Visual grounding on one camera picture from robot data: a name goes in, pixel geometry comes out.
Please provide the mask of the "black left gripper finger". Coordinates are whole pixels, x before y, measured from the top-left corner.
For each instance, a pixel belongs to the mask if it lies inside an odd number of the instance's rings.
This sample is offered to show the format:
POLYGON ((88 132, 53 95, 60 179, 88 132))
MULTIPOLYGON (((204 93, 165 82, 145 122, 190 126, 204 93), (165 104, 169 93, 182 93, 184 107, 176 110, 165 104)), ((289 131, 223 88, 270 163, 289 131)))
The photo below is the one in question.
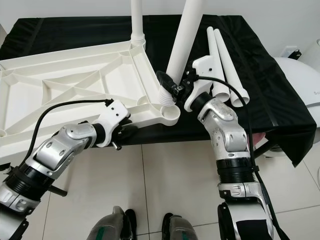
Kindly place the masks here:
POLYGON ((119 138, 130 138, 138 131, 138 127, 131 124, 121 126, 119 138))

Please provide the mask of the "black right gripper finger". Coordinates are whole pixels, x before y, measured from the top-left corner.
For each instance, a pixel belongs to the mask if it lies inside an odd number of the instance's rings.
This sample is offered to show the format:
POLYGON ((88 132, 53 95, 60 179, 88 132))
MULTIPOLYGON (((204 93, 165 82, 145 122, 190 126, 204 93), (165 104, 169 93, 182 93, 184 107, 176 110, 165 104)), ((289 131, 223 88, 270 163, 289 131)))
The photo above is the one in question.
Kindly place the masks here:
POLYGON ((176 84, 173 81, 173 78, 171 78, 164 71, 160 70, 156 71, 156 76, 158 82, 160 83, 160 86, 162 86, 170 96, 179 96, 179 94, 181 93, 181 86, 179 84, 176 84))

